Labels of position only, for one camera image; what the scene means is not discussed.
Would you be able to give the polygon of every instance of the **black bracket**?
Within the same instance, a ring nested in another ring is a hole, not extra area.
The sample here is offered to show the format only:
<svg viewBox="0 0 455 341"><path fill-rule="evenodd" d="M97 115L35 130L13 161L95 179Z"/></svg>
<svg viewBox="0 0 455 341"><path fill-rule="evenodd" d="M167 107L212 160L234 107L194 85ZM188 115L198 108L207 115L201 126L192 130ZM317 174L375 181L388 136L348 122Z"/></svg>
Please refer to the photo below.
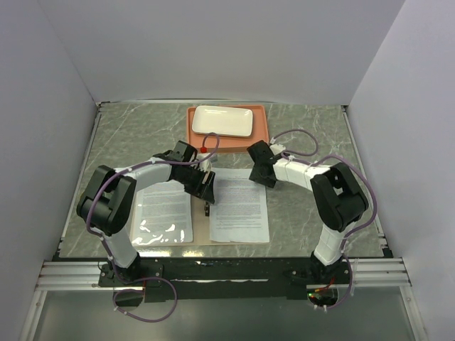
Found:
<svg viewBox="0 0 455 341"><path fill-rule="evenodd" d="M306 286L349 283L348 266L340 262L330 273L314 276L314 260L293 258L160 258L142 259L141 277L162 277L176 287L178 299L286 297L305 300ZM173 299L162 281L124 284L109 265L102 267L99 286L145 288L145 302Z"/></svg>

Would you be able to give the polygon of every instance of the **paper sheet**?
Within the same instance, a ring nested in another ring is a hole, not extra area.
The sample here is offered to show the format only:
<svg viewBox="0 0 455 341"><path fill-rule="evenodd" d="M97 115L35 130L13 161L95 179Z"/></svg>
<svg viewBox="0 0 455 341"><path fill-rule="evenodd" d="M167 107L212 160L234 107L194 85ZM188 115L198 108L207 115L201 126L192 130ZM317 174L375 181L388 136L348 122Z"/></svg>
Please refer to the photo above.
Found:
<svg viewBox="0 0 455 341"><path fill-rule="evenodd" d="M210 239L268 243L265 187L248 180L250 169L215 168L215 204L210 207Z"/></svg>
<svg viewBox="0 0 455 341"><path fill-rule="evenodd" d="M131 239L134 246L193 241L191 196L182 184L157 183L136 194Z"/></svg>

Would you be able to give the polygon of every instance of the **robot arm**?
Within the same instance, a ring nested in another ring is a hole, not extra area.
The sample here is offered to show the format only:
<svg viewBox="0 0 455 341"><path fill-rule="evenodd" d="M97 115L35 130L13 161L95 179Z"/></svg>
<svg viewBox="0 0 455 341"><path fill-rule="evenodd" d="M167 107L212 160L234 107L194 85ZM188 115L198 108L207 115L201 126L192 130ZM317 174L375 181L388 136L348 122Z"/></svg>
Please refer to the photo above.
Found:
<svg viewBox="0 0 455 341"><path fill-rule="evenodd" d="M90 223L91 232L101 236L100 239L112 253L110 260L125 279L136 279L140 272L140 256L129 240L127 229L124 228L130 221L134 194L137 191L155 183L177 180L184 185L187 193L210 203L215 202L213 195L215 174L210 171L210 162L205 161L197 168L178 164L191 161L195 155L197 150L194 147L179 141L173 151L150 158L149 166L138 170L129 168L131 171L116 178L97 202ZM77 215L87 221L88 212L100 188L107 179L125 169L98 167L77 204Z"/></svg>
<svg viewBox="0 0 455 341"><path fill-rule="evenodd" d="M319 243L311 255L320 275L341 260L343 238L368 209L368 200L346 164L313 167L282 158L283 150L265 141L250 146L248 153L255 162L250 180L271 188L278 180L287 181L313 192L323 221Z"/></svg>

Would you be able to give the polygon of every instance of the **white backdrop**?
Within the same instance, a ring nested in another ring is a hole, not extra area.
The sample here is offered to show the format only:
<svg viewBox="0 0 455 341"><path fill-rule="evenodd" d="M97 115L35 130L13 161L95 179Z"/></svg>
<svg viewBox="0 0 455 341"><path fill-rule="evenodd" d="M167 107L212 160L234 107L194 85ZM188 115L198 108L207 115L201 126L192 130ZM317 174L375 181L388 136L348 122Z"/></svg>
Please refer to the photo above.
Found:
<svg viewBox="0 0 455 341"><path fill-rule="evenodd" d="M38 0L96 101L348 104L403 0Z"/></svg>
<svg viewBox="0 0 455 341"><path fill-rule="evenodd" d="M36 1L0 1L0 340L57 249L95 112Z"/></svg>
<svg viewBox="0 0 455 341"><path fill-rule="evenodd" d="M430 340L455 340L455 2L407 0L348 113Z"/></svg>

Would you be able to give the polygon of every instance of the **white rectangular plate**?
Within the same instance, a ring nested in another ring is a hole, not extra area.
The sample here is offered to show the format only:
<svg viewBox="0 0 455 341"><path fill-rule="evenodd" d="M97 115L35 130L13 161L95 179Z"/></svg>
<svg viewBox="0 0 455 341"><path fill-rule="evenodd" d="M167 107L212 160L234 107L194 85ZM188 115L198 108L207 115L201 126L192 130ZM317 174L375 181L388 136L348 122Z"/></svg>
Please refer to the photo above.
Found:
<svg viewBox="0 0 455 341"><path fill-rule="evenodd" d="M253 111L200 105L194 112L191 128L197 134L214 132L224 136L248 137L253 129Z"/></svg>

